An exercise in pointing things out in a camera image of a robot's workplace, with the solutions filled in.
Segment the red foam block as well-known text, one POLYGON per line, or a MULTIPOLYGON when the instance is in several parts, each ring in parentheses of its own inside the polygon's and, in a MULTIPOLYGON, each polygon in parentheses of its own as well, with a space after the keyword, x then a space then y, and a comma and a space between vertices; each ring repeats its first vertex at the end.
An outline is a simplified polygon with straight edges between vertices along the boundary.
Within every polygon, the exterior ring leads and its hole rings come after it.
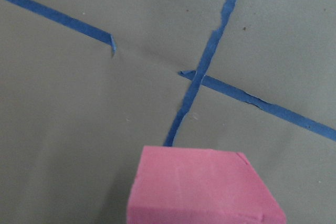
POLYGON ((127 223, 286 223, 240 152, 145 146, 127 204, 127 223))

